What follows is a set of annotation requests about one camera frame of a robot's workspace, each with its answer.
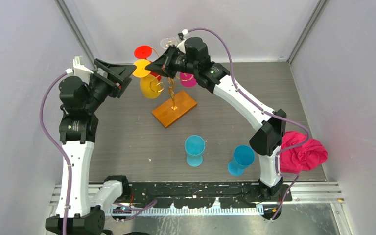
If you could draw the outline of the red plastic wine glass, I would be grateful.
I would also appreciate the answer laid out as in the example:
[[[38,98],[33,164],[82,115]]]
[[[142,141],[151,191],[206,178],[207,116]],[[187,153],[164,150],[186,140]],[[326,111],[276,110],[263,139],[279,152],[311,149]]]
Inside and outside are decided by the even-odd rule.
[[[148,75],[152,75],[158,81],[161,80],[162,77],[160,75],[146,69],[146,67],[151,63],[148,58],[152,55],[153,51],[153,48],[148,45],[139,46],[134,50],[134,56],[137,58],[137,60],[133,63],[133,65],[136,66],[133,75],[136,78],[144,78]]]

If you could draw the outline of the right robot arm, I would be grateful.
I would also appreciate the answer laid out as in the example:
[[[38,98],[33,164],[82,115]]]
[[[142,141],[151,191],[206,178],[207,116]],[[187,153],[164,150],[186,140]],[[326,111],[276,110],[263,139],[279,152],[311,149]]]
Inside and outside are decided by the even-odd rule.
[[[256,131],[249,145],[259,156],[260,195],[266,201],[279,195],[283,177],[278,173],[276,158],[285,134],[285,111],[274,111],[246,91],[227,68],[211,60],[207,45],[199,37],[170,45],[145,68],[169,78],[178,72],[192,74],[199,86],[228,102],[245,117]]]

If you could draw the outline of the yellow plastic wine glass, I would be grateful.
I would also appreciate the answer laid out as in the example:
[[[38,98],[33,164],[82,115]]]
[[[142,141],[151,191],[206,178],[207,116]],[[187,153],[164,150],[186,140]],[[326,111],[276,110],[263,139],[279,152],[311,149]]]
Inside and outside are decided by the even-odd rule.
[[[140,90],[142,94],[148,99],[157,98],[163,88],[158,78],[151,74],[150,70],[146,67],[150,64],[150,61],[146,59],[139,59],[133,63],[136,69],[133,72],[133,76],[140,80]]]

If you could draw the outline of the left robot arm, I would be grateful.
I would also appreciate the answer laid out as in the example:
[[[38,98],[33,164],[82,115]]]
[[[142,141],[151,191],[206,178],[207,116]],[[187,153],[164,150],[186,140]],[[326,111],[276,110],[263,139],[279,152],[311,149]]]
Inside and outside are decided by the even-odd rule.
[[[53,83],[59,89],[63,113],[59,140],[52,143],[63,156],[61,194],[55,215],[46,220],[47,231],[58,235],[101,235],[106,213],[117,200],[126,202],[131,195],[127,178],[109,176],[99,191],[89,196],[89,172],[94,150],[98,118],[96,110],[106,98],[119,98],[131,82],[135,65],[110,64],[94,60],[91,70],[73,59]]]

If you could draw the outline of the pink plastic wine glass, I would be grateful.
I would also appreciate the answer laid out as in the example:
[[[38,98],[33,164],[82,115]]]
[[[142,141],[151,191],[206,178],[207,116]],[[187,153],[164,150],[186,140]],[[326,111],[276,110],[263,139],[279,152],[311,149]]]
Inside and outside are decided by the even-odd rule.
[[[184,87],[195,87],[197,85],[197,82],[193,76],[193,74],[190,73],[180,73],[180,83]]]

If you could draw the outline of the clear wine glass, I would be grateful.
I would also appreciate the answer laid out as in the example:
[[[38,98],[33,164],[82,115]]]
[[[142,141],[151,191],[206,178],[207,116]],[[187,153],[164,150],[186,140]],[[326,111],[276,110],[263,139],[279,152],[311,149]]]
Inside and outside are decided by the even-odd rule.
[[[160,46],[163,49],[168,49],[170,46],[177,46],[178,40],[174,37],[166,37],[160,41]]]

